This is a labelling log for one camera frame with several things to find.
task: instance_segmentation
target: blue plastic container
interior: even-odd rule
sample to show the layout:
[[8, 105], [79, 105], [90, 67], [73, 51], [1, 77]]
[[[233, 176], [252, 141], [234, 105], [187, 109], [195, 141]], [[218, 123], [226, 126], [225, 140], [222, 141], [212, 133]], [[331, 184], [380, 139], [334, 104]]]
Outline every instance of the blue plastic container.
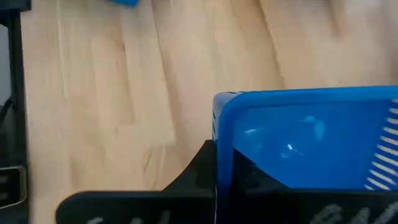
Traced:
[[117, 3], [125, 4], [128, 6], [136, 6], [138, 3], [138, 0], [111, 0]]
[[218, 195], [233, 150], [294, 189], [396, 189], [398, 86], [219, 93]]

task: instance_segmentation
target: plastic bin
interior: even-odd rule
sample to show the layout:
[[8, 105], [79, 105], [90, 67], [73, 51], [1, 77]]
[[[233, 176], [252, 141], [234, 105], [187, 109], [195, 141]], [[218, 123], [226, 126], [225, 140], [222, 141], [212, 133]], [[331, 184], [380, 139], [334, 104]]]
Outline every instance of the plastic bin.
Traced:
[[125, 4], [128, 6], [136, 6], [138, 4], [138, 0], [111, 0], [117, 3]]
[[233, 151], [292, 189], [396, 189], [398, 86], [219, 93], [218, 196]]

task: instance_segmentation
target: wood grain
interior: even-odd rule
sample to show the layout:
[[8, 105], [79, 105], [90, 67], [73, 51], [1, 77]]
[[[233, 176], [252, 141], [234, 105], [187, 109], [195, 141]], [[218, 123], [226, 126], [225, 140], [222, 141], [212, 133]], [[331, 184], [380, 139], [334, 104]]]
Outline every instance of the wood grain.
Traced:
[[383, 1], [346, 5], [337, 35], [326, 1], [261, 0], [287, 88], [397, 83]]
[[398, 5], [363, 2], [336, 33], [317, 0], [33, 0], [32, 223], [81, 190], [164, 188], [211, 138], [219, 91], [396, 84]]

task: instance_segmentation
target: black object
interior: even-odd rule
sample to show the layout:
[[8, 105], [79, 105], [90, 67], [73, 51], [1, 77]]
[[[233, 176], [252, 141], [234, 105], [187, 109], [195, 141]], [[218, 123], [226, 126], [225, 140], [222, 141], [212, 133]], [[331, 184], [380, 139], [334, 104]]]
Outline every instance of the black object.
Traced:
[[20, 12], [28, 9], [30, 9], [30, 1], [28, 0], [0, 0], [0, 24], [7, 27], [9, 34], [12, 94], [8, 103], [1, 108], [0, 223], [23, 224], [29, 222], [24, 73], [20, 23]]
[[161, 192], [82, 192], [57, 209], [58, 224], [213, 224], [215, 146], [206, 141], [188, 167]]
[[230, 207], [223, 208], [220, 219], [220, 208], [215, 209], [215, 150], [213, 142], [206, 141], [162, 192], [72, 196], [59, 206], [57, 223], [207, 224], [214, 223], [216, 212], [216, 222], [222, 224], [398, 223], [396, 191], [293, 190], [263, 173], [238, 151], [234, 152]]

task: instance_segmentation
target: white stripe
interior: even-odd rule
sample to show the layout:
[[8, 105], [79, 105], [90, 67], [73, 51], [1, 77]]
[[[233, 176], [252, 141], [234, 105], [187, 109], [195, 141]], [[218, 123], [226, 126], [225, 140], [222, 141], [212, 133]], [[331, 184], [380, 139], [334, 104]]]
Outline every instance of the white stripe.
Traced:
[[393, 140], [391, 138], [387, 138], [387, 137], [384, 137], [384, 136], [381, 136], [380, 139], [385, 141], [385, 142], [388, 142], [390, 144], [393, 144], [395, 146], [398, 146], [398, 141], [397, 140]]
[[388, 148], [386, 146], [381, 146], [381, 145], [377, 145], [377, 147], [379, 149], [383, 150], [384, 152], [388, 152], [388, 153], [391, 153], [391, 154], [393, 154], [395, 156], [398, 156], [398, 151], [395, 151], [393, 149], [390, 149], [390, 148]]
[[375, 175], [376, 177], [378, 177], [378, 178], [380, 178], [382, 180], [385, 180], [385, 181], [387, 181], [390, 184], [397, 185], [391, 178], [386, 177], [385, 175], [382, 175], [382, 174], [380, 174], [380, 173], [378, 173], [378, 172], [376, 172], [374, 170], [369, 170], [369, 171], [370, 171], [371, 174]]
[[386, 128], [386, 127], [383, 127], [383, 130], [387, 131], [388, 133], [398, 135], [398, 130], [395, 130], [395, 129], [392, 129], [392, 128]]
[[368, 190], [374, 190], [373, 188], [371, 188], [370, 186], [368, 186], [368, 185], [364, 185], [364, 187], [366, 188], [366, 189], [368, 189]]
[[393, 160], [393, 159], [390, 159], [390, 158], [388, 158], [388, 157], [386, 157], [386, 156], [382, 156], [382, 155], [377, 154], [377, 153], [375, 154], [375, 156], [376, 156], [377, 158], [381, 159], [382, 161], [391, 163], [391, 164], [394, 165], [394, 166], [398, 166], [398, 162], [395, 161], [395, 160]]
[[387, 118], [387, 121], [390, 122], [391, 124], [398, 124], [398, 120], [397, 119]]
[[389, 111], [391, 113], [398, 114], [398, 109], [397, 108], [390, 108]]
[[395, 170], [388, 168], [386, 166], [383, 166], [381, 164], [378, 164], [377, 162], [372, 162], [372, 165], [374, 165], [375, 167], [379, 168], [380, 170], [384, 170], [394, 176], [398, 176], [398, 173]]
[[379, 182], [377, 182], [377, 181], [373, 180], [373, 179], [372, 179], [372, 178], [370, 178], [370, 177], [368, 177], [368, 178], [367, 178], [367, 180], [368, 180], [370, 183], [372, 183], [372, 184], [374, 184], [374, 185], [376, 185], [376, 186], [380, 187], [381, 189], [384, 189], [384, 190], [390, 190], [390, 188], [389, 188], [389, 187], [387, 187], [387, 186], [385, 186], [384, 184], [381, 184], [381, 183], [379, 183]]

